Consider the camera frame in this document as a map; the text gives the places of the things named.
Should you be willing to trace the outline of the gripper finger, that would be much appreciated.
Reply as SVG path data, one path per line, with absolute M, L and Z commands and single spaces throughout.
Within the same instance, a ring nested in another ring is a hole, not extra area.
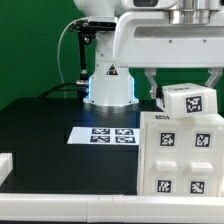
M 208 72 L 210 77 L 205 83 L 205 86 L 208 88 L 214 88 L 218 81 L 223 76 L 223 69 L 222 68 L 209 68 Z
M 145 69 L 145 76 L 147 77 L 151 89 L 150 89 L 150 95 L 152 99 L 160 99 L 162 97 L 162 87 L 158 86 L 154 77 L 157 74 L 156 68 L 146 68 Z

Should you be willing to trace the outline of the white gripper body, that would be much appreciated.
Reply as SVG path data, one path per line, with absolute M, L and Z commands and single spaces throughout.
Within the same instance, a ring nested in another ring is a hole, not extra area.
M 173 25 L 165 11 L 129 11 L 118 20 L 112 59 L 128 68 L 224 67 L 224 12 L 204 25 Z

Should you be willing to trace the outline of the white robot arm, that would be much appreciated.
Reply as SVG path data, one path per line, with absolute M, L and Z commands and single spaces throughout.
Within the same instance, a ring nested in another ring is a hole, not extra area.
M 96 36 L 95 71 L 84 102 L 123 108 L 139 102 L 129 70 L 143 68 L 151 96 L 167 112 L 175 101 L 154 76 L 159 68 L 206 68 L 210 77 L 177 107 L 196 103 L 194 113 L 209 112 L 204 92 L 224 71 L 224 4 L 221 0 L 73 0 L 85 15 L 84 28 Z

